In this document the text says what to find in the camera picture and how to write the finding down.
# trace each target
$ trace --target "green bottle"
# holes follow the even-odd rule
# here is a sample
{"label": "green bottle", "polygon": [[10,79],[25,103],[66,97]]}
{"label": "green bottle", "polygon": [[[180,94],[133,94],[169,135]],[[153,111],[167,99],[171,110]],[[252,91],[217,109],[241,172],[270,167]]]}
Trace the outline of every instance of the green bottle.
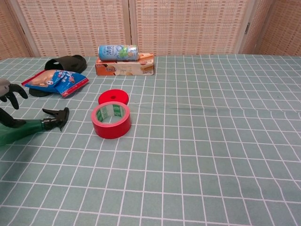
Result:
{"label": "green bottle", "polygon": [[54,116],[54,118],[24,120],[25,124],[18,128],[10,128],[0,124],[0,146],[13,143],[16,140],[40,131],[51,130],[55,127],[60,128],[62,131],[69,117],[69,108],[66,107],[64,110],[59,111],[42,109],[42,111]]}

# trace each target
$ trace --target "snack bag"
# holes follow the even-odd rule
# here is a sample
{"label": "snack bag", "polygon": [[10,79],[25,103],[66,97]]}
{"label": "snack bag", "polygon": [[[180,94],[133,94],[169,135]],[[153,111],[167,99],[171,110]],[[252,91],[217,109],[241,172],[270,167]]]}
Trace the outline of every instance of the snack bag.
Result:
{"label": "snack bag", "polygon": [[64,70],[44,70],[24,81],[23,86],[66,97],[89,81],[84,75]]}

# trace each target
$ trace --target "can label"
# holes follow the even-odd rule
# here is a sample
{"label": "can label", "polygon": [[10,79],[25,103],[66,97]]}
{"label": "can label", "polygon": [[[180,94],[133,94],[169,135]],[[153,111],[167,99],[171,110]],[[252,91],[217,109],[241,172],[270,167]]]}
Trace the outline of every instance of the can label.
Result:
{"label": "can label", "polygon": [[139,52],[136,45],[103,45],[98,48],[98,56],[103,61],[136,61]]}

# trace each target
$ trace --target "snack box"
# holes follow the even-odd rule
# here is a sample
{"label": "snack box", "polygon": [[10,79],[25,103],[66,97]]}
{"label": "snack box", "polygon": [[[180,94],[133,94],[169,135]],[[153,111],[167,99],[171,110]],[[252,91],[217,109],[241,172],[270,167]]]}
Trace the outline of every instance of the snack box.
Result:
{"label": "snack box", "polygon": [[97,75],[153,75],[154,54],[140,53],[137,61],[102,61],[95,63]]}

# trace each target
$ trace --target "red tape roll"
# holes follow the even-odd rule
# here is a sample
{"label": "red tape roll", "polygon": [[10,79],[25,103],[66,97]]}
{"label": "red tape roll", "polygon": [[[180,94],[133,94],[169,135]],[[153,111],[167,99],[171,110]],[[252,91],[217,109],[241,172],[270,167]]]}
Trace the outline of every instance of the red tape roll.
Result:
{"label": "red tape roll", "polygon": [[127,105],[128,94],[121,89],[110,89],[108,91],[103,92],[98,98],[98,103],[100,105],[109,101],[118,101]]}
{"label": "red tape roll", "polygon": [[[110,116],[120,116],[115,123],[103,123]],[[117,101],[110,101],[98,105],[91,114],[91,120],[96,134],[102,138],[115,139],[125,135],[131,128],[131,117],[128,106]]]}

